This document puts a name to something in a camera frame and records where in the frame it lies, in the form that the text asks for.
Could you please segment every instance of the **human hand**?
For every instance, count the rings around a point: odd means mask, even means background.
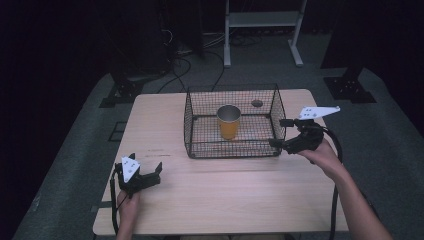
[[[125,191],[120,191],[117,197],[119,207],[119,231],[116,239],[131,239],[139,213],[141,191],[133,194],[129,199]]]
[[[326,139],[323,139],[315,151],[303,150],[298,154],[316,164],[324,171],[325,175],[333,180],[340,174],[347,172]]]

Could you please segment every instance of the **wire basket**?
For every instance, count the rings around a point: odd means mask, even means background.
[[[237,135],[220,135],[216,113],[223,105],[241,110]],[[278,156],[268,139],[285,139],[284,107],[277,84],[190,87],[184,113],[184,144],[194,159]]]

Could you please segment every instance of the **wooden table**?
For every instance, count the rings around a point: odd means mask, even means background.
[[[280,93],[287,118],[296,118],[303,106],[316,106],[308,90]],[[135,153],[141,174],[163,162],[161,184],[142,192],[135,234],[330,230],[334,184],[303,157],[283,151],[268,158],[190,159],[183,138],[185,99],[182,93],[151,94],[134,102],[115,161]],[[289,128],[286,139],[298,134]],[[108,184],[102,201],[110,200]],[[348,230],[340,204],[336,226]],[[99,209],[93,231],[114,235],[111,208]]]

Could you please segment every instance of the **yellow cup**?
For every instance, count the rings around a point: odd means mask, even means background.
[[[240,109],[233,105],[224,105],[218,109],[216,116],[221,137],[227,140],[235,138],[240,125]]]

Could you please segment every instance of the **metal stand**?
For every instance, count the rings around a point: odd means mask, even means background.
[[[231,66],[230,55],[230,28],[232,27],[276,27],[294,26],[293,39],[288,40],[290,51],[297,67],[303,66],[303,61],[297,50],[297,39],[300,33],[307,0],[302,0],[299,11],[288,12],[240,12],[230,13],[229,0],[226,1],[225,9],[225,44],[224,44],[224,66]]]

